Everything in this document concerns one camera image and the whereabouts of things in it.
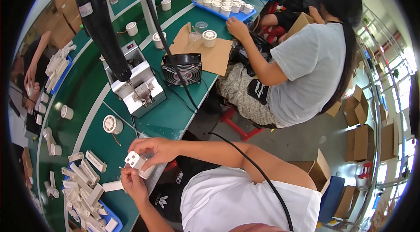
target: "hand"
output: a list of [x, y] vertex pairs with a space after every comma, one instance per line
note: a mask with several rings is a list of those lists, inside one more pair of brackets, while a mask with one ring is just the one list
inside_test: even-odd
[[149, 193], [143, 178], [139, 177], [139, 171], [135, 168], [121, 169], [121, 183], [124, 190], [133, 198], [134, 203], [144, 204], [149, 202]]
[[37, 72], [37, 63], [31, 62], [28, 70], [26, 71], [26, 76], [25, 76], [25, 80], [24, 80], [25, 90], [26, 90], [26, 85], [29, 82], [31, 82], [32, 85], [35, 84], [35, 73], [36, 72]]
[[235, 17], [229, 18], [226, 21], [226, 27], [231, 35], [233, 35], [241, 43], [243, 43], [244, 39], [250, 37], [248, 27]]
[[170, 162], [179, 155], [176, 141], [164, 138], [135, 139], [129, 147], [128, 152], [130, 151], [134, 151], [138, 154], [155, 154], [152, 158], [144, 163], [142, 171], [146, 171], [149, 167], [155, 164]]
[[34, 84], [34, 93], [29, 97], [29, 99], [31, 99], [31, 100], [27, 100], [26, 101], [26, 107], [27, 108], [31, 108], [31, 109], [34, 109], [35, 108], [35, 103], [37, 102], [37, 100], [38, 100], [38, 97], [39, 97], [39, 83], [38, 82], [36, 82], [35, 84]]

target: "green workbench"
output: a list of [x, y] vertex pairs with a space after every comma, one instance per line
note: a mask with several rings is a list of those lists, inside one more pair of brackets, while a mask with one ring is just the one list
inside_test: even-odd
[[[161, 0], [155, 1], [156, 5], [159, 5]], [[117, 4], [112, 5], [113, 12], [117, 17], [113, 26], [115, 31], [123, 31], [127, 23], [137, 22], [139, 33], [134, 37], [129, 37], [126, 33], [117, 34], [118, 41], [123, 46], [135, 40], [151, 67], [157, 71], [156, 78], [163, 87], [167, 99], [140, 119], [136, 118], [136, 128], [151, 137], [178, 140], [194, 117], [194, 113], [190, 109], [195, 109], [182, 87], [171, 86], [171, 90], [178, 93], [179, 96], [177, 96], [168, 90], [162, 79], [160, 65], [164, 51], [157, 50], [154, 43], [150, 43], [141, 5], [138, 2], [138, 0], [119, 0]], [[248, 2], [253, 4], [258, 12], [263, 8], [263, 4], [259, 0], [248, 0]], [[225, 20], [203, 9], [193, 7], [190, 0], [172, 0], [170, 11], [164, 12], [161, 7], [157, 7], [157, 14], [159, 22], [167, 34], [168, 44], [173, 43], [176, 34], [187, 22], [195, 24], [198, 21], [205, 21], [209, 24], [209, 29], [217, 32], [219, 38], [231, 38], [226, 29]], [[49, 180], [49, 171], [55, 172], [55, 183], [60, 190], [61, 180], [64, 178], [61, 174], [61, 167], [68, 166], [67, 156], [73, 152], [82, 151], [85, 153], [86, 150], [91, 150], [108, 165], [107, 171], [100, 174], [100, 183], [115, 181], [120, 175], [118, 167], [123, 166], [127, 149], [136, 137], [125, 104], [110, 91], [102, 62], [99, 60], [99, 50], [91, 43], [92, 40], [86, 36], [84, 30], [78, 32], [73, 42], [77, 48], [70, 53], [70, 56], [75, 62], [58, 93], [50, 97], [42, 125], [42, 129], [51, 128], [55, 141], [62, 147], [63, 154], [62, 156], [49, 156], [45, 139], [41, 137], [29, 145], [32, 162], [36, 162], [33, 191], [41, 201], [47, 223], [56, 232], [65, 230], [67, 217], [63, 215], [64, 198], [62, 193], [58, 199], [46, 196], [44, 182]], [[216, 79], [216, 74], [203, 71], [202, 80], [204, 83], [188, 86], [197, 105], [201, 105]], [[60, 118], [60, 110], [64, 104], [75, 111], [72, 120]], [[115, 136], [122, 146], [119, 146], [113, 136], [102, 128], [102, 121], [108, 114], [114, 114], [127, 122], [124, 123], [123, 131]], [[155, 174], [158, 178], [161, 171]], [[148, 183], [150, 189], [154, 187], [155, 181]], [[104, 193], [101, 200], [121, 219], [122, 231], [129, 232], [138, 217], [138, 211], [128, 194], [122, 190], [113, 191]]]

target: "ponytail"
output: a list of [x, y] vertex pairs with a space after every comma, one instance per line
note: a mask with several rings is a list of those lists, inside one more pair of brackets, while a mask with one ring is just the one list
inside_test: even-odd
[[325, 113], [330, 109], [337, 101], [341, 99], [344, 91], [349, 85], [350, 79], [353, 76], [353, 69], [356, 63], [356, 35], [348, 21], [343, 22], [344, 40], [346, 42], [346, 58], [344, 60], [343, 73], [337, 90], [331, 97], [331, 99], [324, 105], [320, 114]]

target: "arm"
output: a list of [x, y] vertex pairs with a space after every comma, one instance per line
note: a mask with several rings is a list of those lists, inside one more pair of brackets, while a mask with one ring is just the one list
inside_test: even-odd
[[32, 85], [34, 85], [35, 74], [37, 72], [37, 65], [38, 65], [39, 58], [41, 58], [41, 55], [43, 51], [45, 50], [45, 48], [47, 47], [48, 42], [50, 41], [50, 38], [51, 38], [51, 31], [47, 31], [41, 36], [38, 47], [34, 53], [34, 56], [32, 57], [31, 64], [29, 65], [29, 68], [26, 71], [25, 80], [24, 80], [25, 88], [29, 82], [32, 82]]
[[244, 46], [251, 67], [262, 84], [272, 86], [287, 80], [286, 75], [276, 62], [269, 64], [260, 54], [243, 22], [232, 17], [228, 19], [226, 26], [229, 32]]
[[140, 216], [150, 232], [174, 232], [159, 212], [149, 202], [149, 194], [139, 172], [135, 168], [121, 169], [121, 184], [124, 190], [133, 198]]
[[[311, 177], [299, 167], [289, 164], [257, 146], [238, 142], [234, 144], [254, 161], [270, 180], [316, 190]], [[155, 153], [151, 159], [144, 163], [143, 171], [154, 164], [170, 162], [176, 156], [182, 155], [222, 166], [243, 168], [255, 183], [265, 180], [247, 159], [233, 146], [223, 141], [173, 141], [164, 138], [140, 138], [133, 141], [129, 151], [135, 151], [138, 154]]]
[[325, 24], [324, 23], [324, 19], [319, 14], [317, 8], [315, 8], [313, 6], [309, 6], [309, 16], [312, 17], [312, 19], [314, 19], [314, 22], [315, 23], [317, 23], [317, 24]]

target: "white t-shirt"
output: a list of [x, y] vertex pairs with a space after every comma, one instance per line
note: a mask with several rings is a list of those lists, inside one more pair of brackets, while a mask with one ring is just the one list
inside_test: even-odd
[[[294, 231], [314, 231], [321, 193], [271, 182], [289, 210]], [[239, 168], [221, 166], [194, 176], [182, 192], [181, 214], [185, 232], [228, 232], [249, 223], [289, 230], [283, 207], [267, 181], [255, 184]]]
[[308, 24], [270, 53], [288, 79], [271, 87], [270, 111], [284, 126], [305, 122], [337, 90], [346, 56], [343, 25]]

